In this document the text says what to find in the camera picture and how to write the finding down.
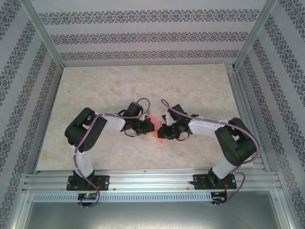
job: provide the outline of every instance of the marble tabletop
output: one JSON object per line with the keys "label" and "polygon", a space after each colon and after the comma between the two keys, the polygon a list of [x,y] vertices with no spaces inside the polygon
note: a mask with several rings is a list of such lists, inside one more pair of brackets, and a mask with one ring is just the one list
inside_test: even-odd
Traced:
{"label": "marble tabletop", "polygon": [[[64,131],[83,108],[117,113],[141,97],[150,99],[150,111],[160,119],[167,110],[162,98],[190,115],[215,120],[239,116],[223,64],[65,68],[37,170],[74,169]],[[146,102],[141,104],[145,109]],[[102,132],[92,150],[95,169],[211,168],[223,156],[216,138],[208,136],[161,144],[151,135],[127,137],[117,131]]]}

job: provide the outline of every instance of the cable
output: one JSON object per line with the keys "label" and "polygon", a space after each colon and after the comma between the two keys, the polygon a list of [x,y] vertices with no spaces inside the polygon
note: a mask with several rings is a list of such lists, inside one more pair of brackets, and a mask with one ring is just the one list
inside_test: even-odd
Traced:
{"label": "cable", "polygon": [[244,181],[246,180],[246,175],[243,172],[235,172],[235,174],[241,174],[244,177],[243,180],[242,180],[242,183],[240,184],[238,189],[234,192],[234,194],[226,202],[221,203],[220,201],[213,199],[214,202],[220,204],[221,206],[222,205],[226,205],[227,203],[229,203],[236,196],[236,194],[239,192],[239,190],[243,187]]}
{"label": "cable", "polygon": [[126,133],[126,130],[125,130],[124,133],[125,133],[125,135],[128,136],[128,137],[136,137],[136,136],[138,136],[138,135],[129,135],[129,134]]}
{"label": "cable", "polygon": [[81,176],[82,178],[84,178],[85,181],[87,181],[92,187],[95,188],[95,190],[97,191],[97,194],[98,194],[98,198],[96,199],[96,201],[95,201],[94,203],[92,203],[91,205],[89,205],[89,206],[83,206],[83,205],[81,204],[81,202],[82,202],[84,199],[81,199],[81,200],[80,200],[80,207],[81,207],[81,208],[92,208],[94,205],[96,205],[96,204],[99,202],[100,197],[101,197],[101,194],[100,194],[99,189],[98,189],[89,179],[87,179],[87,177],[84,176],[84,174],[83,174],[83,173],[81,172],[81,170],[79,169],[78,164],[77,164],[77,161],[76,161],[76,155],[77,155],[78,149],[81,147],[81,145],[84,143],[84,141],[85,141],[86,138],[88,137],[90,131],[91,131],[92,128],[93,128],[94,123],[96,122],[96,120],[97,120],[99,117],[101,117],[101,116],[112,116],[112,117],[119,117],[119,118],[124,118],[124,119],[133,119],[133,118],[140,118],[140,117],[142,117],[143,115],[147,114],[147,113],[149,112],[150,107],[151,107],[151,102],[150,102],[147,98],[141,98],[141,99],[139,99],[139,100],[137,101],[137,103],[139,103],[141,100],[146,100],[146,101],[148,102],[148,107],[147,107],[147,109],[146,109],[145,112],[143,112],[142,114],[140,114],[140,115],[138,115],[138,116],[134,116],[134,117],[125,117],[125,116],[121,116],[121,115],[117,115],[117,114],[108,114],[108,113],[102,113],[102,114],[96,115],[95,118],[94,118],[94,120],[92,121],[90,127],[88,128],[86,134],[85,134],[84,137],[82,138],[81,142],[75,147],[75,150],[74,150],[74,158],[73,158],[73,159],[74,159],[75,168],[76,168],[76,170],[79,172],[80,176]]}
{"label": "cable", "polygon": [[225,193],[224,198],[227,198],[227,196],[228,196],[228,185],[227,185],[227,183],[224,184],[224,193]]}
{"label": "cable", "polygon": [[189,136],[190,136],[190,134],[187,133],[187,137],[185,139],[179,139],[179,138],[176,137],[176,140],[179,141],[179,142],[183,142],[184,140],[188,139]]}
{"label": "cable", "polygon": [[[171,111],[174,111],[175,113],[177,113],[177,114],[179,114],[179,115],[182,115],[182,116],[184,116],[184,117],[187,117],[187,118],[190,118],[190,119],[195,119],[195,120],[198,120],[198,121],[205,121],[205,122],[209,122],[209,123],[213,123],[213,124],[226,125],[226,126],[232,127],[232,128],[234,128],[234,129],[237,129],[237,130],[243,132],[244,134],[246,134],[246,135],[254,142],[255,147],[256,147],[256,154],[255,154],[255,156],[254,156],[252,159],[250,159],[250,160],[248,160],[248,161],[244,161],[240,166],[242,166],[243,164],[248,164],[248,163],[250,163],[250,162],[253,162],[253,161],[255,161],[255,160],[259,157],[259,155],[260,155],[260,148],[259,148],[259,144],[258,144],[257,140],[256,140],[249,132],[245,131],[244,129],[242,129],[242,128],[238,127],[238,126],[229,124],[229,123],[224,123],[224,122],[221,122],[221,121],[215,121],[215,120],[211,120],[211,119],[207,119],[207,118],[192,117],[192,116],[189,116],[189,115],[187,115],[187,114],[181,113],[181,112],[179,112],[179,111],[176,111],[176,110],[172,109],[172,108],[170,107],[169,103],[168,103],[165,99],[161,99],[161,103],[162,103],[164,106],[166,106],[168,109],[170,109]],[[221,202],[219,202],[219,201],[217,201],[217,200],[214,200],[215,202],[218,202],[219,204],[222,204],[222,205],[224,205],[224,204],[230,202],[231,199],[232,199],[232,198],[238,193],[238,191],[242,188],[242,186],[243,186],[243,184],[244,184],[244,181],[245,181],[245,179],[246,179],[246,176],[245,176],[245,174],[244,174],[243,172],[235,172],[240,166],[236,167],[236,168],[232,171],[232,173],[242,174],[242,175],[244,176],[243,181],[242,181],[242,183],[240,184],[240,186],[238,187],[238,189],[234,192],[234,194],[231,196],[231,198],[228,199],[225,203],[222,204]]]}

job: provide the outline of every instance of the patterned wallpaper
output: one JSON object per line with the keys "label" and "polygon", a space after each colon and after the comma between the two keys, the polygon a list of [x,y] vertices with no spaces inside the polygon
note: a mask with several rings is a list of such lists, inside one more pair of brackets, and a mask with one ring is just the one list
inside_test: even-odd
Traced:
{"label": "patterned wallpaper", "polygon": [[61,72],[18,0],[0,0],[0,229],[33,172]]}
{"label": "patterned wallpaper", "polygon": [[234,63],[265,0],[33,0],[66,66]]}
{"label": "patterned wallpaper", "polygon": [[272,170],[305,228],[305,1],[279,0],[239,73]]}

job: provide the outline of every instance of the robotic arm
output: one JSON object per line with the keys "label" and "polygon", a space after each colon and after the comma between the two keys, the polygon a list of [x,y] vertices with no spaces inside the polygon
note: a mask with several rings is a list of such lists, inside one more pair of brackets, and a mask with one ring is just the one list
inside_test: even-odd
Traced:
{"label": "robotic arm", "polygon": [[[174,106],[173,110],[187,115],[179,104]],[[183,141],[186,140],[180,139],[183,132],[186,132],[188,137],[192,134],[201,134],[217,138],[224,156],[209,171],[208,179],[214,187],[217,187],[221,181],[256,151],[256,146],[249,136],[232,127],[191,119],[170,109],[162,117],[165,124],[158,130],[158,138]],[[202,118],[196,114],[191,115],[191,117]],[[229,123],[249,132],[239,118],[233,118],[222,123]]]}
{"label": "robotic arm", "polygon": [[[102,131],[116,130],[125,132],[126,134],[127,130],[133,129],[136,133],[135,136],[147,134],[154,131],[154,125],[151,123],[150,118],[145,119],[144,115],[142,116],[143,118],[132,118],[142,113],[142,106],[138,103],[132,102],[127,110],[122,110],[118,114],[112,116],[100,116],[96,119],[88,136],[76,152],[77,167],[73,171],[73,180],[71,181],[73,183],[73,185],[71,185],[72,187],[88,190],[90,188],[90,184],[83,179],[83,176],[85,176],[93,183],[94,170],[91,160],[91,149],[95,145]],[[89,126],[91,126],[96,116],[97,113],[95,113],[92,109],[88,107],[84,108],[81,113],[73,120],[73,122],[67,127],[65,130],[65,136],[68,138],[68,143],[74,147],[74,149],[84,138],[87,129]]]}

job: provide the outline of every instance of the black mounting bracket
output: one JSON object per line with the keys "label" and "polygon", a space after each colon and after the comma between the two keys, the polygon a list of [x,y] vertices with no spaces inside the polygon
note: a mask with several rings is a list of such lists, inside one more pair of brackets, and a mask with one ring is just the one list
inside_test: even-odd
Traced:
{"label": "black mounting bracket", "polygon": [[227,189],[236,189],[236,180],[234,174],[227,175],[224,179],[220,180],[220,182],[214,186],[210,180],[208,174],[195,174],[193,175],[194,181],[190,183],[194,185],[195,190],[216,190],[216,189],[225,189],[225,185],[227,185]]}
{"label": "black mounting bracket", "polygon": [[[109,176],[96,176],[94,171],[87,177],[100,191],[108,191],[109,178]],[[67,191],[95,191],[95,188],[73,171],[73,176],[68,178]]]}

